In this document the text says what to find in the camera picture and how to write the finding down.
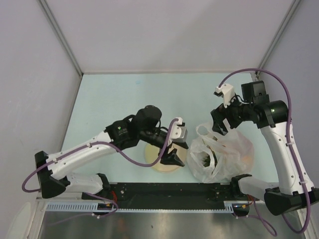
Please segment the white plastic bag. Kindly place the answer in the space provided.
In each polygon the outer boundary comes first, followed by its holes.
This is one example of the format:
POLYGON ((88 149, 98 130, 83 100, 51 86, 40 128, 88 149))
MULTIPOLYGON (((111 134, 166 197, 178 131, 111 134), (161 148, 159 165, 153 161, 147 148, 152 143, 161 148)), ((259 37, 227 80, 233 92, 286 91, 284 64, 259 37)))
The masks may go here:
POLYGON ((186 161, 193 176, 201 183, 229 182, 232 177, 250 173, 254 165, 254 146, 240 131, 226 135, 212 131, 212 123, 196 127, 195 138, 186 161))

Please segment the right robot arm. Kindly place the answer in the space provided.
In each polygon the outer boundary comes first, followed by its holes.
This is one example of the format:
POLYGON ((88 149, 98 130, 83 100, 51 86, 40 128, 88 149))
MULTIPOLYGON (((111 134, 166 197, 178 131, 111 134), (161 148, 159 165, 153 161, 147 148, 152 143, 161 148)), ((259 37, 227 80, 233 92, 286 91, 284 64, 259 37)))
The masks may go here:
POLYGON ((215 95, 223 103, 211 111, 212 130, 226 135, 242 122, 252 121, 264 136, 270 149, 278 183, 261 181, 250 174, 231 179, 230 195, 241 200, 246 195, 265 202, 274 216, 296 211, 319 201, 319 190, 307 176, 298 150, 293 145, 293 133, 286 132, 288 107, 283 101, 270 101, 264 82, 251 82, 241 86, 243 102, 235 94, 234 87, 223 84, 215 89, 215 95))

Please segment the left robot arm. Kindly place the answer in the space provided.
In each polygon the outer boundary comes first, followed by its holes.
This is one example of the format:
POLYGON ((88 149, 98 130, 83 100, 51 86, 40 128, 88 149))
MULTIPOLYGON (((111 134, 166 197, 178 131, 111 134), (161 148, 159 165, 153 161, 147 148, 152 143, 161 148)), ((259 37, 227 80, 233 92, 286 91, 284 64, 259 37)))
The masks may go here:
POLYGON ((94 195, 99 199, 109 196, 110 185, 102 173, 85 176, 74 172, 102 156, 121 154, 129 162, 152 167, 157 163, 183 167, 184 163, 173 144, 188 149, 187 129, 182 118, 174 118, 169 127, 161 126, 162 113, 155 106, 145 106, 134 115, 129 115, 107 126, 97 136, 69 150, 47 154, 40 151, 35 154, 37 177, 43 198, 50 199, 64 192, 82 193, 83 198, 94 195), (158 157, 152 163, 140 163, 124 154, 124 150, 146 142, 159 149, 158 157))

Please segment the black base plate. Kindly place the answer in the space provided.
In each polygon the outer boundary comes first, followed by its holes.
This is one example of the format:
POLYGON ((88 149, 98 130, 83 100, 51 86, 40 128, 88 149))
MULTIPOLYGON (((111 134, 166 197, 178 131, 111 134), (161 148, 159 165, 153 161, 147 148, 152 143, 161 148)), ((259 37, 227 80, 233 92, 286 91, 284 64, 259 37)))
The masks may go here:
POLYGON ((235 193, 223 183, 116 183, 108 184, 96 197, 83 193, 84 200, 98 197, 113 200, 126 209, 215 209, 224 201, 245 201, 247 209, 235 209, 241 216, 249 212, 252 197, 235 193))

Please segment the aluminium frame rail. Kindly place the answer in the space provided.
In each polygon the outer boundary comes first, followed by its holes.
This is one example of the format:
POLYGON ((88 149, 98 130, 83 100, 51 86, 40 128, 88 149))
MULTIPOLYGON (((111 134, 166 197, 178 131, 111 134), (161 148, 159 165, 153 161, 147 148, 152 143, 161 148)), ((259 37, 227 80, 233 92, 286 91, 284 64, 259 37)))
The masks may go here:
POLYGON ((283 87, 287 102, 269 101, 257 105, 262 121, 257 124, 271 151, 279 179, 278 189, 267 189, 264 201, 275 216, 281 215, 287 226, 296 234, 306 232, 311 219, 311 205, 319 201, 319 190, 306 173, 299 155, 292 126, 292 102, 289 90, 283 80, 269 72, 283 87), (299 209, 306 210, 301 229, 293 228, 286 213, 299 209))

